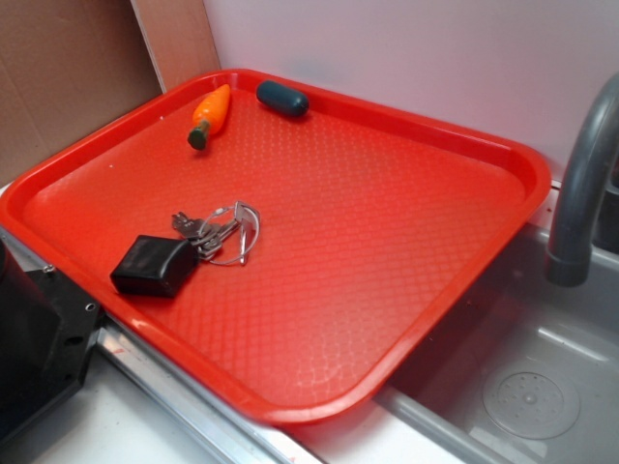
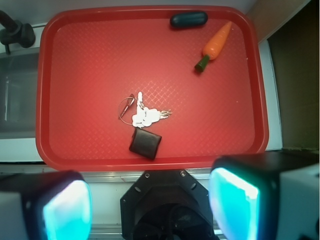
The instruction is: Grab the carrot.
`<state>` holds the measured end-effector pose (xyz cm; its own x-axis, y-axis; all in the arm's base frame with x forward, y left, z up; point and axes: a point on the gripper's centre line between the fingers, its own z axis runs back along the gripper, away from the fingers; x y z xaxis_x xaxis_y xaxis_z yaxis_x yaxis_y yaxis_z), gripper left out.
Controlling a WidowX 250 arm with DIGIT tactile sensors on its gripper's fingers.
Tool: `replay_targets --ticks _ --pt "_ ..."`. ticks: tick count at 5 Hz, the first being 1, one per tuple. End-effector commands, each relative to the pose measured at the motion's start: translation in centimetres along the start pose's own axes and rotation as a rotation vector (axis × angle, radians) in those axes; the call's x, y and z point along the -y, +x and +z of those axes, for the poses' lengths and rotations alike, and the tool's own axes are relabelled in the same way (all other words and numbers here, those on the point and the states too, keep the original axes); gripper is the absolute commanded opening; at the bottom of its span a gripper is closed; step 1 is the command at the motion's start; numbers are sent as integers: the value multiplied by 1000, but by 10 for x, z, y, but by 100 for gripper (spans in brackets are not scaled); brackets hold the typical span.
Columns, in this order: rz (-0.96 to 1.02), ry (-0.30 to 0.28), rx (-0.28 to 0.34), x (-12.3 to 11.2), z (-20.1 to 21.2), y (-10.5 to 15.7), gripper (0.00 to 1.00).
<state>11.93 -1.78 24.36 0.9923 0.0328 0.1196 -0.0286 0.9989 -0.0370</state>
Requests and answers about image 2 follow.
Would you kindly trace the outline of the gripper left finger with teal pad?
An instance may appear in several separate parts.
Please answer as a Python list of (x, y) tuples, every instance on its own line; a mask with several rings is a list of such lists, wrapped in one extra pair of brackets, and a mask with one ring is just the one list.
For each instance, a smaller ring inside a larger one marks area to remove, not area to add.
[(2, 240), (87, 240), (92, 218), (90, 187), (76, 171), (0, 178)]

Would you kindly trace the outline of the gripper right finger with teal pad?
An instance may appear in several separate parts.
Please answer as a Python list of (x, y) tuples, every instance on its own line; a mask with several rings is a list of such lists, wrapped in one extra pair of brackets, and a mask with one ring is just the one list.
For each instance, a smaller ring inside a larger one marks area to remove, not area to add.
[(225, 155), (208, 181), (213, 216), (229, 240), (317, 240), (320, 156), (276, 150)]

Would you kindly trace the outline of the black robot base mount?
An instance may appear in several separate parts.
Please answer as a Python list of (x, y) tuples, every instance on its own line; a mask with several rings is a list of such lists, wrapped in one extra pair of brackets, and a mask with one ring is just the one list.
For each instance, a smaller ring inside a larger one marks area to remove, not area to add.
[(217, 240), (208, 190), (185, 170), (145, 171), (120, 199), (125, 240)]

